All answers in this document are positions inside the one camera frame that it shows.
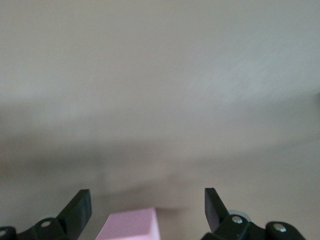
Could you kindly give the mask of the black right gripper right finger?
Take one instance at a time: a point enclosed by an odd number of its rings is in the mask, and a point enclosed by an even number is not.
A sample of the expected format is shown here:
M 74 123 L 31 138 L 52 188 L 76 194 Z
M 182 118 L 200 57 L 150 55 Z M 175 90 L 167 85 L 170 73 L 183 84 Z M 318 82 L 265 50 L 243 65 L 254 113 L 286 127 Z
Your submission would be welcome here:
M 204 210 L 210 228 L 203 240 L 304 240 L 291 224 L 270 221 L 265 228 L 257 226 L 240 214 L 231 214 L 215 188 L 204 190 Z

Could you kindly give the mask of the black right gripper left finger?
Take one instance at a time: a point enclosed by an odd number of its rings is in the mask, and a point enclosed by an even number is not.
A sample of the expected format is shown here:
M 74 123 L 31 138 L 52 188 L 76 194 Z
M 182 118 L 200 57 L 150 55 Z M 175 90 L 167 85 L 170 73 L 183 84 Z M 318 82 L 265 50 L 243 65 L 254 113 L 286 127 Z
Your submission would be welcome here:
M 2 226 L 2 240 L 77 240 L 92 216 L 89 189 L 81 189 L 56 217 L 38 221 L 18 233 L 13 226 Z

